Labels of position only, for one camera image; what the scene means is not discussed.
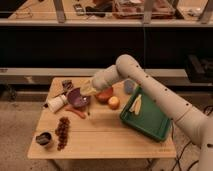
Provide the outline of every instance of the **table leg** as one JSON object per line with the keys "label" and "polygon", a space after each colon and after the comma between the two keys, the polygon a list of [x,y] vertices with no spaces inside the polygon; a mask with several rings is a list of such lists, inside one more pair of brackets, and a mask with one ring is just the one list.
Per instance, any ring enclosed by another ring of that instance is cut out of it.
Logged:
{"label": "table leg", "polygon": [[63,169],[56,163],[54,159],[47,159],[47,161],[57,170],[62,171]]}
{"label": "table leg", "polygon": [[147,171],[150,171],[150,170],[152,170],[152,168],[156,165],[156,163],[157,163],[157,161],[158,161],[159,159],[151,159],[151,161],[149,161],[149,164],[148,164],[148,166],[145,168],[145,170],[147,170]]}

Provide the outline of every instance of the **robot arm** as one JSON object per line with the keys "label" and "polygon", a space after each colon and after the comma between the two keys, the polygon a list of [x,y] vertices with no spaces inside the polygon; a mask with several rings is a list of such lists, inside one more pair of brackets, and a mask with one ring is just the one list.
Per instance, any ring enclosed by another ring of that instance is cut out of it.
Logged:
{"label": "robot arm", "polygon": [[102,91],[116,82],[130,78],[201,148],[199,171],[213,168],[213,118],[204,115],[191,103],[169,90],[144,72],[138,62],[129,55],[121,55],[112,65],[94,75],[81,88],[83,95]]}

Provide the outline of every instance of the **food item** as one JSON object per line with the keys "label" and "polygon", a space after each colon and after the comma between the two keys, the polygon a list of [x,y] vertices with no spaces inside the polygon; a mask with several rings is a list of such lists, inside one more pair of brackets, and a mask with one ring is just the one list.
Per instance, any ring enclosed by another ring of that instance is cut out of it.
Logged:
{"label": "food item", "polygon": [[127,79],[124,81],[124,92],[126,94],[132,94],[134,91],[135,83],[134,81]]}
{"label": "food item", "polygon": [[75,88],[67,93],[67,101],[74,108],[82,108],[90,103],[90,96],[82,96],[80,94],[80,88]]}
{"label": "food item", "polygon": [[96,99],[100,103],[107,103],[108,100],[113,96],[113,87],[110,87],[106,90],[103,90],[102,92],[95,95]]}
{"label": "food item", "polygon": [[91,96],[97,94],[99,91],[93,88],[91,79],[86,80],[80,88],[82,96]]}
{"label": "food item", "polygon": [[115,110],[119,107],[120,105],[120,100],[118,97],[116,96],[112,96],[109,100],[108,100],[108,105],[111,109]]}
{"label": "food item", "polygon": [[129,111],[133,112],[135,115],[138,115],[140,112],[141,103],[142,103],[141,94],[139,94],[135,99],[135,101],[133,102],[132,106],[130,107]]}
{"label": "food item", "polygon": [[82,119],[85,119],[86,118],[86,115],[84,114],[84,112],[78,110],[78,109],[75,109],[74,107],[72,107],[71,105],[67,106],[65,108],[66,111],[71,111],[73,113],[75,113],[76,115],[80,116]]}
{"label": "food item", "polygon": [[70,121],[68,117],[60,118],[58,127],[55,130],[55,134],[58,136],[58,141],[59,141],[58,148],[57,148],[58,151],[64,149],[64,147],[67,145],[69,124],[70,124]]}

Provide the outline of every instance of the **purple bowl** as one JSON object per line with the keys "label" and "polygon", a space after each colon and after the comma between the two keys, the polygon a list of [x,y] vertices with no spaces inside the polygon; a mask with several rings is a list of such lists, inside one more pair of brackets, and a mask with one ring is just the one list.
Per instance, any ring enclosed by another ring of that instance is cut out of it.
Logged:
{"label": "purple bowl", "polygon": [[74,108],[85,107],[90,103],[90,96],[82,96],[80,88],[75,88],[67,93],[67,101]]}

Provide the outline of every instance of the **tabletop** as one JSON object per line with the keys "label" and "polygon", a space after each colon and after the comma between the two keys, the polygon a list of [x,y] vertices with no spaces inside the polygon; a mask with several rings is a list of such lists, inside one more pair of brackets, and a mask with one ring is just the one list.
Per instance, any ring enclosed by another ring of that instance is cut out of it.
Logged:
{"label": "tabletop", "polygon": [[[63,80],[72,80],[74,87],[80,87],[89,77],[54,78],[47,99],[61,93]],[[28,151],[30,159],[95,159],[95,158],[173,158],[176,150],[169,134],[164,142],[155,142],[142,133],[124,125],[119,118],[130,95],[123,90],[123,83],[113,85],[114,94],[120,99],[120,107],[111,110],[107,105],[92,97],[90,115],[81,119],[70,111],[60,109],[52,113],[43,108]],[[70,120],[67,146],[57,150],[58,139],[55,135],[59,119],[66,116]],[[54,145],[45,149],[36,143],[35,137],[42,132],[50,132]]]}

